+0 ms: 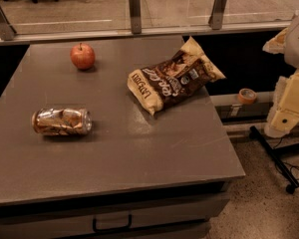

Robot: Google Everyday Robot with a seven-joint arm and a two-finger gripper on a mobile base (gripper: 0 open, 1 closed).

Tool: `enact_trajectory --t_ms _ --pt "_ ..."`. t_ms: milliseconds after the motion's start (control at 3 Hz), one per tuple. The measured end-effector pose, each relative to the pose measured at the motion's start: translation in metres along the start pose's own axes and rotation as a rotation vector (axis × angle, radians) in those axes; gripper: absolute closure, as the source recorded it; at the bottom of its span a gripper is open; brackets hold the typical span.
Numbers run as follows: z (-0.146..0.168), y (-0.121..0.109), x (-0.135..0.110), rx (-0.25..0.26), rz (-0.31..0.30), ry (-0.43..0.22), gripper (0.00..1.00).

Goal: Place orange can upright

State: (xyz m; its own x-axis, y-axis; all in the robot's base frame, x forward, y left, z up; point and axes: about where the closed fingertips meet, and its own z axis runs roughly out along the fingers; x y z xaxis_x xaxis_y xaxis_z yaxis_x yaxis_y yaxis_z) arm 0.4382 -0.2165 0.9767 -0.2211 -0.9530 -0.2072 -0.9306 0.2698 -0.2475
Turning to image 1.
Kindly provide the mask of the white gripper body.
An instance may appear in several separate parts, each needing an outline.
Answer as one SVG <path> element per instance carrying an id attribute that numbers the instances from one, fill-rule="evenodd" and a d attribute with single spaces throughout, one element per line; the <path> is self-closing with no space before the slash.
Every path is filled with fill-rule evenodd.
<path id="1" fill-rule="evenodd" d="M 299 10 L 294 14 L 285 38 L 285 62 L 299 69 Z"/>

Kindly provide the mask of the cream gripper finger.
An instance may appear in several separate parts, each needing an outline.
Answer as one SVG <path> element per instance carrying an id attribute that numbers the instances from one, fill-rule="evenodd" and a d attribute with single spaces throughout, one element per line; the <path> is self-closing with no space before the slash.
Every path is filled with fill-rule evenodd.
<path id="1" fill-rule="evenodd" d="M 262 50 L 270 54 L 283 54 L 285 52 L 285 39 L 287 28 L 280 31 L 275 37 L 267 41 Z"/>
<path id="2" fill-rule="evenodd" d="M 279 138 L 288 134 L 298 122 L 299 70 L 289 78 L 278 79 L 264 132 L 270 137 Z"/>

